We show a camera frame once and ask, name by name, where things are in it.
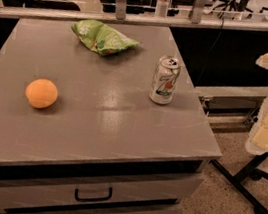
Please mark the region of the orange fruit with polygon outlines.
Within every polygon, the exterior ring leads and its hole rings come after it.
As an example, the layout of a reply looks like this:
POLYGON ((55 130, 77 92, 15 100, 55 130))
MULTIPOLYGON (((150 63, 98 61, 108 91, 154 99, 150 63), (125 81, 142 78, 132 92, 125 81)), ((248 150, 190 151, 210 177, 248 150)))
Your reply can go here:
POLYGON ((31 106, 44 109, 53 105, 58 98, 56 85, 47 79, 36 79, 28 84, 25 97, 31 106))

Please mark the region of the black rolling stand base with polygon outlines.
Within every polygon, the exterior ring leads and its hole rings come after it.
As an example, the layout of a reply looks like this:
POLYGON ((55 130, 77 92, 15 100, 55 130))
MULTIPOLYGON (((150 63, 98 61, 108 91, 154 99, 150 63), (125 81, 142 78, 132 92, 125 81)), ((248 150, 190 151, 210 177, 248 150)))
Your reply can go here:
POLYGON ((238 200, 240 200, 240 203, 248 202, 251 205, 253 214, 268 214, 268 209, 264 207, 262 202, 258 201, 245 188, 247 180, 253 182, 266 180, 268 182, 268 173, 259 168, 268 159, 268 151, 260 155, 249 154, 245 149, 246 134, 244 132, 230 131, 225 132, 224 136, 226 141, 221 143, 222 150, 226 155, 225 157, 229 158, 228 164, 235 169, 235 173, 231 174, 220 160, 213 159, 210 164, 222 180, 221 192, 224 193, 225 189, 232 191, 234 199, 223 196, 222 199, 226 200, 226 204, 218 207, 218 211, 221 214, 245 214, 237 205, 238 200))

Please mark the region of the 7up soda can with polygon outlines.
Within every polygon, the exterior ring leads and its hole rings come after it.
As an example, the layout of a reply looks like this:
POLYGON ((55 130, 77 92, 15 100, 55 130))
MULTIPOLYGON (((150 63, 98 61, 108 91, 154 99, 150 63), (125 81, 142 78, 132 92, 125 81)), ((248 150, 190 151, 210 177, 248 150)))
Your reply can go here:
POLYGON ((180 76, 180 62, 173 56, 162 56, 155 67, 149 96, 151 101, 166 105, 173 99, 174 88, 180 76))

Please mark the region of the green rice chip bag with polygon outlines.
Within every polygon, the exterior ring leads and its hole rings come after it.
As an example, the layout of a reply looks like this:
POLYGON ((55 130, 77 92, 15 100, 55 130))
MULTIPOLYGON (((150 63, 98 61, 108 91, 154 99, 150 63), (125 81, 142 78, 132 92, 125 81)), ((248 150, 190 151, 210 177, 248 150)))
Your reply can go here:
POLYGON ((138 45, 117 29, 99 20, 82 20, 72 24, 72 31, 85 47, 101 56, 119 53, 138 45))

